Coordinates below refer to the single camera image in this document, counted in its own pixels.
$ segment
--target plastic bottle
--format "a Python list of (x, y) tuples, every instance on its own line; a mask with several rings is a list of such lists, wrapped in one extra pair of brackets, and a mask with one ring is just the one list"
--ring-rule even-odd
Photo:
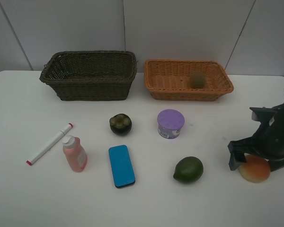
[(65, 136), (62, 140), (63, 152), (68, 164), (74, 172), (82, 172), (87, 163), (87, 155), (80, 144), (80, 139), (73, 136)]

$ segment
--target white marker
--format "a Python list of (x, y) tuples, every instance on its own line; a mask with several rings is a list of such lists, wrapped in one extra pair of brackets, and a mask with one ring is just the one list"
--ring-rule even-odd
[(42, 157), (50, 148), (53, 147), (65, 134), (71, 130), (72, 124), (69, 123), (63, 129), (61, 129), (50, 141), (48, 141), (38, 153), (36, 153), (33, 157), (27, 160), (27, 163), (31, 166), (34, 162), (36, 162), (39, 158)]

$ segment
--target wicker basket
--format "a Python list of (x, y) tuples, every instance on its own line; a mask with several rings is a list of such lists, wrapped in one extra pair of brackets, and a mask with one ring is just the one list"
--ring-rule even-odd
[[(193, 72), (205, 74), (203, 89), (190, 88)], [(223, 67), (214, 61), (149, 60), (144, 65), (144, 83), (155, 99), (215, 101), (233, 91)]]
[(132, 52), (59, 52), (45, 65), (40, 80), (63, 101), (113, 101), (127, 98), (136, 72)]

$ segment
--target green lime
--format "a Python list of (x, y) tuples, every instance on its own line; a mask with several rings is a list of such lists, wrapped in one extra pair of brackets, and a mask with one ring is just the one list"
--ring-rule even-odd
[(182, 183), (197, 181), (203, 174), (203, 164), (196, 157), (186, 157), (178, 162), (174, 179)]

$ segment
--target can label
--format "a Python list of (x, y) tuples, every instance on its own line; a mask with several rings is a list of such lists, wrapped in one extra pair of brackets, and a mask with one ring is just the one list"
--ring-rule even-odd
[(178, 137), (178, 135), (180, 134), (180, 129), (179, 130), (168, 130), (168, 129), (164, 129), (163, 127), (159, 125), (158, 133), (164, 138), (174, 139)]

